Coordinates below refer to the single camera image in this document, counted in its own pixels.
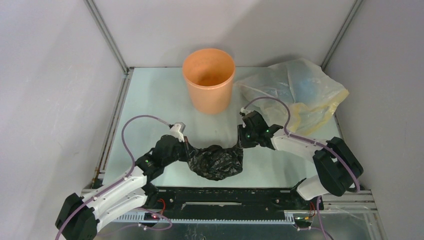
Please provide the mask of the black trash bag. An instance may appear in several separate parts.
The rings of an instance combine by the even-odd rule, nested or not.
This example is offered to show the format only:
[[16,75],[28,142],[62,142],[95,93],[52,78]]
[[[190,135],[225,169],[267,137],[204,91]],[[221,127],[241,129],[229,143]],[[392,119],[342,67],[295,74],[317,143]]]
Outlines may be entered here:
[[223,148],[211,145],[195,148],[189,153],[187,164],[198,176],[211,181],[221,181],[243,171],[244,150],[237,145]]

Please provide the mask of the translucent yellowish plastic bag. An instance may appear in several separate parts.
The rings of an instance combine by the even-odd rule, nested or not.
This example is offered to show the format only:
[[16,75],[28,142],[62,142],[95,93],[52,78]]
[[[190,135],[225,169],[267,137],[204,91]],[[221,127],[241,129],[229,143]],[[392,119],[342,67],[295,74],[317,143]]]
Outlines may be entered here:
[[310,135],[326,124],[349,95],[341,83],[305,58],[261,68],[235,85],[268,123],[287,123],[289,131],[300,135]]

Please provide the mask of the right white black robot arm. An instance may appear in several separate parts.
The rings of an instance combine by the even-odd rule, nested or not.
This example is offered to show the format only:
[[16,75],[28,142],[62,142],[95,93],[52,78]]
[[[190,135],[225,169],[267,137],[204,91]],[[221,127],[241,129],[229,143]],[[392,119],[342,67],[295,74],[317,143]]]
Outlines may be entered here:
[[291,204],[304,209],[312,199],[331,194],[341,197],[352,185],[360,188],[358,178],[364,168],[345,141],[339,137],[316,140],[289,132],[283,126],[269,126],[257,111],[240,112],[237,143],[242,149],[261,146],[294,154],[314,164],[316,175],[298,182],[291,194]]

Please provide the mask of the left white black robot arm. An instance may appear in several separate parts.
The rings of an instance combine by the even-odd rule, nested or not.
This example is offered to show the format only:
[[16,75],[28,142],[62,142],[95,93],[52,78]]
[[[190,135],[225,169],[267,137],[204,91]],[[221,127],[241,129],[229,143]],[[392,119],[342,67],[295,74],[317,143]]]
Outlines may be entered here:
[[186,162],[197,153],[198,149],[189,144],[187,137],[179,141],[172,135],[163,135],[114,183],[82,196],[69,195],[55,222],[56,236],[67,240],[92,240],[103,227],[126,212],[140,207],[154,208],[159,190],[152,180],[168,165]]

